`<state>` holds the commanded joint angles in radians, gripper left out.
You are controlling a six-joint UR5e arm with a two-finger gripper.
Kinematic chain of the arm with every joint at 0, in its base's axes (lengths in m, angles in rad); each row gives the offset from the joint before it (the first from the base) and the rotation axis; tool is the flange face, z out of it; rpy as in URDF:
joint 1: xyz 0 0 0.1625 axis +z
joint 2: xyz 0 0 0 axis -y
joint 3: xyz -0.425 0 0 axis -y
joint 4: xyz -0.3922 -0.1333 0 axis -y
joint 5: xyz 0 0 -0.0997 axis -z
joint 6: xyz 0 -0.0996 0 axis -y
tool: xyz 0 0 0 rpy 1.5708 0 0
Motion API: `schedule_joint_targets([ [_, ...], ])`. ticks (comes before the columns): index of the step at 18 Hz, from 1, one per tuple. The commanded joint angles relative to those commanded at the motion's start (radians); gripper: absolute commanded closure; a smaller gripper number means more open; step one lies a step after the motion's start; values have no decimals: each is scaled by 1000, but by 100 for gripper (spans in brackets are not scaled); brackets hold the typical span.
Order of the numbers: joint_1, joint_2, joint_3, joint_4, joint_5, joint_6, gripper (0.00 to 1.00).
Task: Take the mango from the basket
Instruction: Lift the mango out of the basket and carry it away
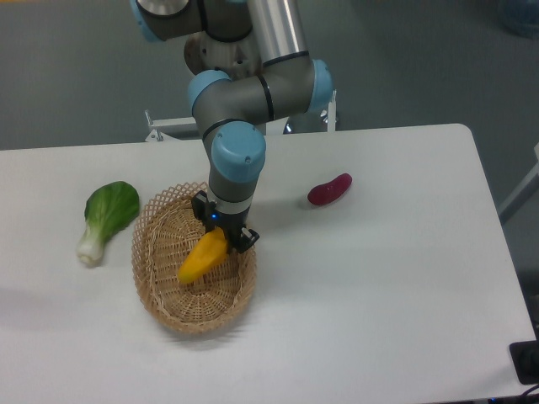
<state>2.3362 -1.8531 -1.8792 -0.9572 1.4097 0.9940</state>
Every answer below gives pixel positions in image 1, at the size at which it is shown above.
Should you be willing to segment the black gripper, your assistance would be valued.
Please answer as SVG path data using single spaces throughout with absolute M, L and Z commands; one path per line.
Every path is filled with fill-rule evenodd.
M 237 214 L 228 214 L 216 209 L 216 203 L 207 199 L 206 191 L 198 191 L 191 199 L 193 215 L 207 231 L 216 227 L 223 230 L 229 249 L 237 253 L 245 253 L 259 239 L 259 234 L 245 227 L 248 210 Z

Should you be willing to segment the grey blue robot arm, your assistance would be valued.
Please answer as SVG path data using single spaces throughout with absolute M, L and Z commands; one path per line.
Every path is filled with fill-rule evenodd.
M 209 185 L 192 199 L 207 231 L 220 228 L 228 249 L 244 253 L 259 239 L 246 221 L 266 142 L 259 126 L 319 111 L 334 92 L 327 64 L 311 58 L 294 1 L 133 1 L 150 41 L 206 34 L 224 45 L 252 37 L 260 68 L 235 79 L 216 63 L 195 74 L 189 107 L 210 163 Z

